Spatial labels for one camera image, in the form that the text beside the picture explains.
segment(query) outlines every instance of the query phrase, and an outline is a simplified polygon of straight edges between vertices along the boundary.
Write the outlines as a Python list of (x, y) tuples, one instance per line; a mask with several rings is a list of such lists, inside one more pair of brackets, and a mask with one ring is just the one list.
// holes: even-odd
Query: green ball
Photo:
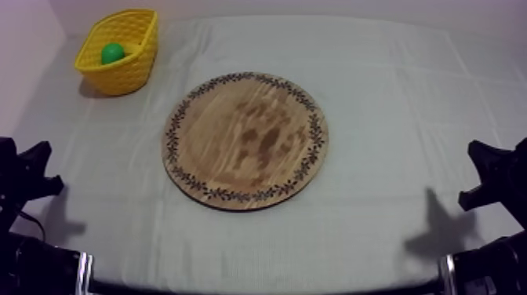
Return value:
[(101, 54), (102, 64), (113, 63), (125, 57), (125, 49), (118, 43), (108, 43)]

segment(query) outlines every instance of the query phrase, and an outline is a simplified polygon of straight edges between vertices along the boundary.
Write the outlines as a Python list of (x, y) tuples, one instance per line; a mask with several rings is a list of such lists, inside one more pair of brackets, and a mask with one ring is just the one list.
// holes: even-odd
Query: yellow basket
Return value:
[[(101, 63), (106, 44), (125, 48), (125, 58)], [(97, 90), (117, 96), (141, 88), (148, 80), (158, 51), (158, 14), (149, 9), (128, 9), (97, 22), (75, 59), (75, 68)]]

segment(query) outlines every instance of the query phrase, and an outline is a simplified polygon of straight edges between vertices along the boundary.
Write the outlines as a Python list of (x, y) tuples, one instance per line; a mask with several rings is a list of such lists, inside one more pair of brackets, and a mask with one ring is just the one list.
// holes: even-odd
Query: black cable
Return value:
[(45, 242), (45, 230), (44, 230), (44, 227), (42, 226), (42, 224), (40, 223), (40, 221), (38, 221), (36, 218), (34, 218), (33, 216), (25, 213), (24, 211), (20, 211), (18, 213), (18, 215), (22, 218), (24, 218), (25, 220), (29, 220), (31, 222), (34, 222), (38, 225), (38, 228), (40, 228), (40, 232), (42, 233), (42, 241)]

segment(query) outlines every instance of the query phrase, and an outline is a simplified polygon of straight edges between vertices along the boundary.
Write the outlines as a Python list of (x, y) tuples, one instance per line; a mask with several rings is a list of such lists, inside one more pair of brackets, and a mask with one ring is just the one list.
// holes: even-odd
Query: round wooden board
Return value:
[(328, 127), (313, 98), (273, 75), (242, 72), (192, 90), (162, 138), (167, 173), (189, 197), (246, 211), (295, 195), (317, 173)]

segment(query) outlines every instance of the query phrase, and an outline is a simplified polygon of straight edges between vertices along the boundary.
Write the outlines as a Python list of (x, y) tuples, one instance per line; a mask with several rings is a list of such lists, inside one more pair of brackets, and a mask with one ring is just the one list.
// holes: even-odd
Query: woven basket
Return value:
[[(101, 63), (106, 44), (116, 42), (126, 56)], [(75, 68), (97, 90), (110, 96), (131, 93), (148, 80), (158, 51), (158, 14), (149, 9), (128, 9), (97, 22), (75, 60)]]

